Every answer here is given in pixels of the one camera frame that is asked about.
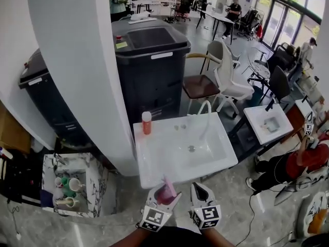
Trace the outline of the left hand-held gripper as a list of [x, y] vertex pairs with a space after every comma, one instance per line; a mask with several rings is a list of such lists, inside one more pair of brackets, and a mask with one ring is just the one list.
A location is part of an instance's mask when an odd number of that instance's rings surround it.
[[157, 186], [152, 188], [147, 196], [147, 200], [142, 212], [142, 218], [139, 222], [139, 227], [151, 232], [158, 232], [165, 226], [172, 216], [172, 211], [177, 205], [182, 195], [179, 192], [175, 197], [163, 199], [164, 186]]

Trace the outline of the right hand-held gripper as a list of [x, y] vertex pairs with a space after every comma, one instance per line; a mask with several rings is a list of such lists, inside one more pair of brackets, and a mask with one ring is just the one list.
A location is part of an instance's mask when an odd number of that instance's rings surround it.
[[214, 192], [201, 183], [193, 182], [190, 187], [192, 203], [190, 217], [199, 230], [216, 227], [222, 218], [221, 206]]

